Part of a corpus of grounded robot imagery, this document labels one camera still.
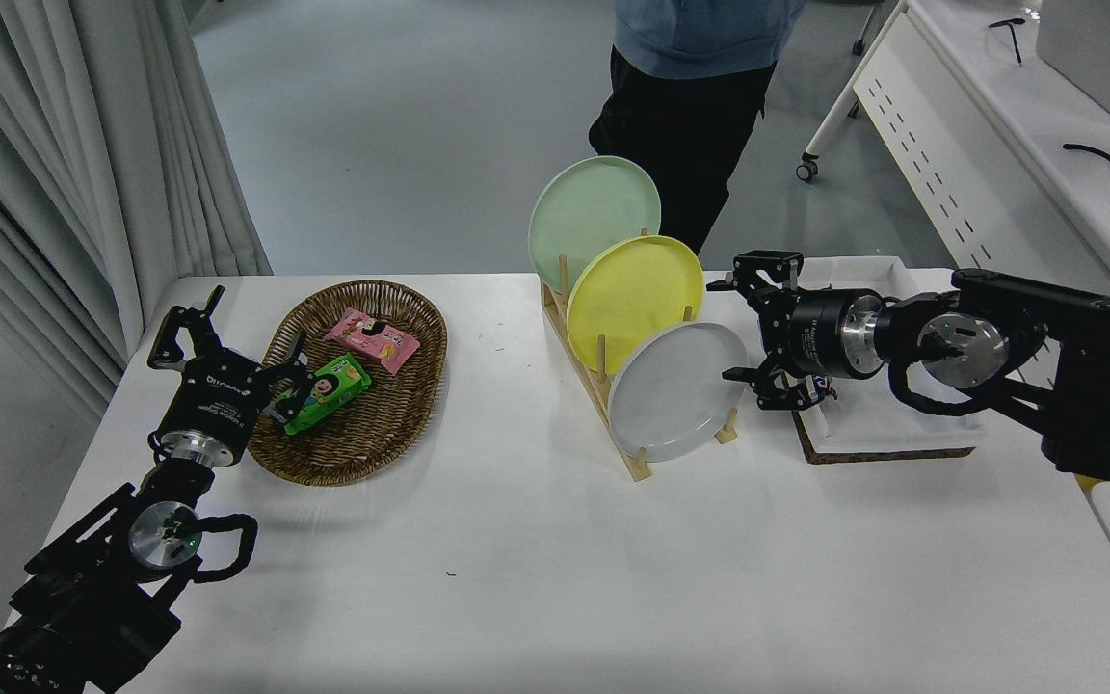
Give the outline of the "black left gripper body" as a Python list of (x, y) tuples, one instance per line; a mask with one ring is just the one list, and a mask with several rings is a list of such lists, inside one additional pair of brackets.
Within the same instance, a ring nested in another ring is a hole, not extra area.
[(181, 383), (158, 426), (159, 456), (206, 467), (238, 465), (269, 403), (261, 364), (238, 352), (216, 352), (172, 369)]

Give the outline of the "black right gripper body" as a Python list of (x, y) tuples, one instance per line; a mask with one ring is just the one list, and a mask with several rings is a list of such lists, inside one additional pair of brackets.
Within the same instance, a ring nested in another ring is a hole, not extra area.
[(783, 372), (858, 379), (847, 358), (842, 329), (857, 289), (781, 289), (761, 300), (761, 346)]

